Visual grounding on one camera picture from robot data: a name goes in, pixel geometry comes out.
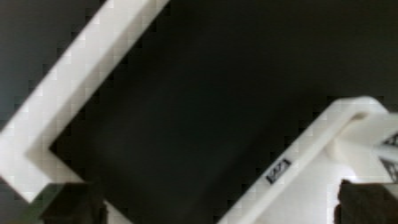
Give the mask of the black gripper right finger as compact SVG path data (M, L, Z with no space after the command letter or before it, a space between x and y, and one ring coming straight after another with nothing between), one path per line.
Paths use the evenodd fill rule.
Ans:
M340 182L335 224L398 224L398 183Z

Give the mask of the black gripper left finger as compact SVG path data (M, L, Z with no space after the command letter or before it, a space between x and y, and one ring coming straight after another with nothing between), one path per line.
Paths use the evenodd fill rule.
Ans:
M49 184L42 192L42 224L106 224L101 190L92 183Z

